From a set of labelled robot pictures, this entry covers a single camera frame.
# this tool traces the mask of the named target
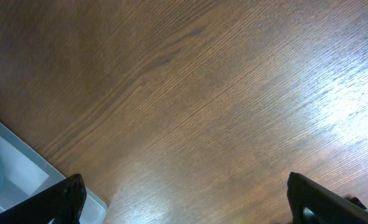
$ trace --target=clear plastic bin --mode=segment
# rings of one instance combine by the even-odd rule
[[[64,180],[64,176],[0,123],[0,213]],[[106,204],[87,189],[80,223],[102,223]]]

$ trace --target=black plastic part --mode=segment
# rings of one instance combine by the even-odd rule
[[[76,224],[86,197],[82,176],[74,174],[0,213],[0,223]]]
[[[319,223],[368,224],[368,212],[301,174],[290,174],[288,200],[294,224],[315,222],[304,217],[304,208],[310,209]]]

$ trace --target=table surface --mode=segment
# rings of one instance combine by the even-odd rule
[[[290,171],[368,207],[368,1],[0,1],[0,120],[105,223],[286,223]]]

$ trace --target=plastic container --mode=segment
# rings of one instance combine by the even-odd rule
[[[64,178],[45,159],[0,123],[0,213]],[[80,223],[102,223],[106,211],[106,204],[87,189],[87,199]]]

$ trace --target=brown wooden surface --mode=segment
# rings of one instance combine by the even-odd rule
[[[0,1],[0,120],[106,223],[286,223],[290,171],[368,207],[368,1]]]

